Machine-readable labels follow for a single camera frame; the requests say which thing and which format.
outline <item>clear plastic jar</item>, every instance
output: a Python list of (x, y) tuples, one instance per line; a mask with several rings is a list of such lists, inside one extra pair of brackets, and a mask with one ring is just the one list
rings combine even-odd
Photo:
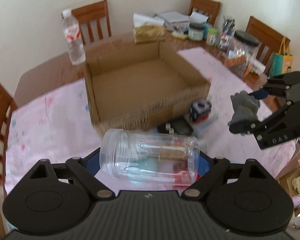
[(253, 64), (258, 53), (259, 40), (245, 31), (235, 31), (230, 38), (225, 65), (237, 66), (236, 73), (245, 76), (248, 66)]
[(189, 186), (197, 177), (199, 155), (194, 137), (109, 129), (100, 167), (112, 178)]

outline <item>black jar lid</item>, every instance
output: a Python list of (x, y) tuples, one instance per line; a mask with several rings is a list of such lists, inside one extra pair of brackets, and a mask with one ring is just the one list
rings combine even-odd
[(245, 31), (235, 31), (234, 37), (237, 40), (239, 40), (242, 43), (247, 44), (249, 46), (252, 46), (252, 47), (259, 46), (259, 40), (256, 37), (252, 36), (251, 34), (246, 33)]
[(204, 30), (204, 25), (201, 23), (190, 23), (189, 27), (196, 30)]

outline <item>plastic bottle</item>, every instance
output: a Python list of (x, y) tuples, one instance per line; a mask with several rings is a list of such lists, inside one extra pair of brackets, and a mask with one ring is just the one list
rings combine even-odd
[(112, 178), (189, 186), (197, 177), (199, 155), (194, 137), (109, 129), (100, 167)]
[(71, 9), (62, 12), (63, 15), (63, 33), (68, 42), (68, 53), (72, 65), (79, 65), (86, 60), (82, 36), (78, 20), (71, 14)]

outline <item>green bag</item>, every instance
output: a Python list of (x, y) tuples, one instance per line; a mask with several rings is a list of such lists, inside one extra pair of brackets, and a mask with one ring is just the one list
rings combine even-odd
[(293, 56), (290, 55), (290, 47), (288, 46), (286, 49), (285, 43), (286, 37), (283, 37), (279, 53), (274, 54), (269, 77), (285, 74), (291, 71)]

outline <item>screw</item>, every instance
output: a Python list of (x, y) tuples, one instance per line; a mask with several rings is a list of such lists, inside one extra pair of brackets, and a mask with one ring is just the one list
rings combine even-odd
[(198, 197), (200, 195), (200, 191), (195, 188), (186, 189), (185, 195), (187, 197)]
[(97, 196), (101, 198), (109, 198), (112, 196), (112, 191), (108, 189), (101, 189), (97, 192)]

